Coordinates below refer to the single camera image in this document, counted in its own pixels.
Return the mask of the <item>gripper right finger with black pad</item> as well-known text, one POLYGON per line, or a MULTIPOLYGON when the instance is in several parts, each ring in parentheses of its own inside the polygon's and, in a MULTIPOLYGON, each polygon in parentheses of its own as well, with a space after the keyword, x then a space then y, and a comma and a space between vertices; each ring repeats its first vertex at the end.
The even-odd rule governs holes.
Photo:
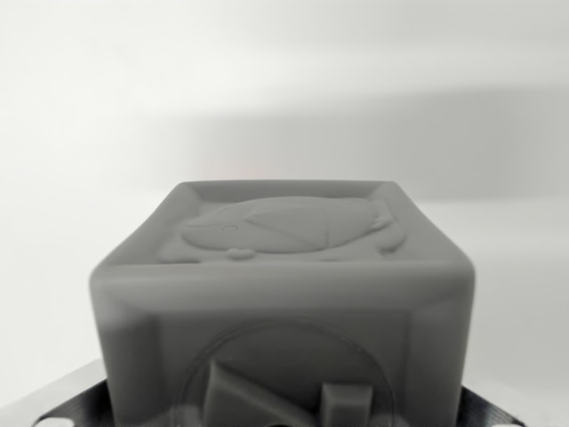
POLYGON ((456 425, 458 427, 496 427, 525 426, 525 423, 463 386, 456 425))

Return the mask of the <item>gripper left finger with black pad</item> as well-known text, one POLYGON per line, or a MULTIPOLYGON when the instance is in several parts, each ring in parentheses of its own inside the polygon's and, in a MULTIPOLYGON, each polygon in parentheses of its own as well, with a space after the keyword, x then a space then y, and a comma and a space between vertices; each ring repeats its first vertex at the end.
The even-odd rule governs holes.
POLYGON ((103 362, 95 359, 1 409, 3 426, 35 426, 58 418, 76 426, 112 426, 103 362))

